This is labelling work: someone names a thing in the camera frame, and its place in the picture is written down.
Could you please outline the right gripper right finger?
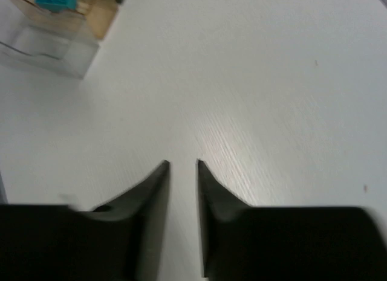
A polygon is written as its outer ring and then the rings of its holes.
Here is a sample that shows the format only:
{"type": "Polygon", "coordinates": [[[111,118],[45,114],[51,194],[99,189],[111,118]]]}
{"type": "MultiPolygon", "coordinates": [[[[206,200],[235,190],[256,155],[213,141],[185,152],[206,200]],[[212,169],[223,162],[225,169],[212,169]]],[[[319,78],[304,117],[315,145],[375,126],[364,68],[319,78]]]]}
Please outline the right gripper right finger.
{"type": "Polygon", "coordinates": [[[202,160],[197,188],[208,280],[386,279],[386,240],[363,207],[254,207],[202,160]]]}

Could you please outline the clear plastic sorting container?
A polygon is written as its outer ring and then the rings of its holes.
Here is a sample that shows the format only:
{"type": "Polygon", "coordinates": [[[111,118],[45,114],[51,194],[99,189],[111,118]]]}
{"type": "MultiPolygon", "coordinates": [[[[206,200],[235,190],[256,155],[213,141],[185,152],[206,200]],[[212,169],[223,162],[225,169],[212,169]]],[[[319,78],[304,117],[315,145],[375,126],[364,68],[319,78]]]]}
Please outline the clear plastic sorting container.
{"type": "Polygon", "coordinates": [[[116,0],[77,0],[50,12],[34,0],[1,0],[1,64],[22,62],[82,79],[116,14],[116,0]]]}

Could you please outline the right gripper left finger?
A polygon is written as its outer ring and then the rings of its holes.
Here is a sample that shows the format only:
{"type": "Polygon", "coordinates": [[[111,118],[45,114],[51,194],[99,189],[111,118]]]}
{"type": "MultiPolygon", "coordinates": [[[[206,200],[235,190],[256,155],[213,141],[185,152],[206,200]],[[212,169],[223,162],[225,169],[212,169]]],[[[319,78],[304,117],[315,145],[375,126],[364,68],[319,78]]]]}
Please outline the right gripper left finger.
{"type": "Polygon", "coordinates": [[[88,212],[1,205],[1,279],[156,280],[169,191],[170,164],[163,161],[88,212]]]}

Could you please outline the long cyan lego brick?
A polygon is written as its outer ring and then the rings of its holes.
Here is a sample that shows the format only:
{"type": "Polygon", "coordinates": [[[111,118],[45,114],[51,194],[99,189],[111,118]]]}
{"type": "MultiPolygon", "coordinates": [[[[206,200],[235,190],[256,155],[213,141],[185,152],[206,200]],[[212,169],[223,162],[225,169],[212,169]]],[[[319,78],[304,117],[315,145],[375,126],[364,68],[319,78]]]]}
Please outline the long cyan lego brick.
{"type": "Polygon", "coordinates": [[[34,3],[50,12],[60,13],[64,10],[74,11],[77,7],[77,0],[34,0],[34,3]]]}

